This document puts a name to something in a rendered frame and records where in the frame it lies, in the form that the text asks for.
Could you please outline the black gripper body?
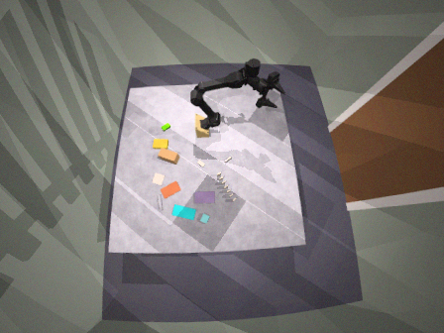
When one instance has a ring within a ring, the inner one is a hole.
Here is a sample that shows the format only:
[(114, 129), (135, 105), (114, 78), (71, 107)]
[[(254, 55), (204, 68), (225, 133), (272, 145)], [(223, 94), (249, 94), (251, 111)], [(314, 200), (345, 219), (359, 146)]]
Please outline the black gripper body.
[(267, 82), (265, 82), (263, 79), (256, 78), (254, 80), (254, 83), (252, 85), (253, 90), (257, 90), (260, 92), (260, 95), (263, 97), (260, 97), (256, 103), (257, 108), (261, 108), (262, 103), (267, 99), (266, 96), (271, 89), (271, 83), (279, 77), (279, 72), (274, 71), (268, 76)]

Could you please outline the teal cube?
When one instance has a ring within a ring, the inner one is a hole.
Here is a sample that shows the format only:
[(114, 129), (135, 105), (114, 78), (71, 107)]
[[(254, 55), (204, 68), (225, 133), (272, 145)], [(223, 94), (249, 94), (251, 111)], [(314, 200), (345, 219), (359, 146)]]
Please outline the teal cube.
[(208, 215), (206, 215), (206, 214), (203, 213), (203, 215), (202, 215), (200, 221), (206, 224), (207, 221), (208, 221), (208, 219), (209, 219), (209, 217), (210, 217), (210, 216), (208, 216)]

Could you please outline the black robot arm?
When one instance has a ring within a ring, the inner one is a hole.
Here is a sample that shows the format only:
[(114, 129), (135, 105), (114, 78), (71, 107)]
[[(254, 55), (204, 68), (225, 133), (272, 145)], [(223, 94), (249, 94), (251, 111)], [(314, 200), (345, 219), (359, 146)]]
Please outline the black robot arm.
[[(190, 92), (190, 103), (194, 106), (199, 106), (200, 109), (207, 115), (203, 120), (199, 120), (200, 127), (208, 129), (209, 127), (216, 127), (220, 124), (221, 118), (218, 112), (213, 112), (207, 103), (204, 102), (204, 93), (206, 91), (217, 90), (221, 88), (241, 88), (243, 84), (253, 85), (254, 80), (260, 71), (260, 61), (253, 58), (246, 62), (246, 67), (228, 74), (226, 77), (200, 82)], [(243, 78), (244, 77), (244, 78)]]

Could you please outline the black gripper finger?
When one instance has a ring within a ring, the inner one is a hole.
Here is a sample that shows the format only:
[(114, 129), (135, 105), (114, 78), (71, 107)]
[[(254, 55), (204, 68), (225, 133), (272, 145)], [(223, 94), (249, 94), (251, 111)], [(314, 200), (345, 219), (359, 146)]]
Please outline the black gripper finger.
[(278, 108), (278, 107), (277, 107), (275, 104), (273, 104), (273, 102), (270, 101), (269, 99), (266, 99), (266, 100), (262, 103), (261, 107), (263, 107), (263, 106), (269, 106), (269, 107), (273, 107), (273, 108)]
[(272, 83), (271, 83), (271, 87), (275, 90), (277, 90), (278, 92), (285, 94), (285, 91), (283, 90), (282, 86), (280, 86), (279, 83), (279, 79), (275, 79)]

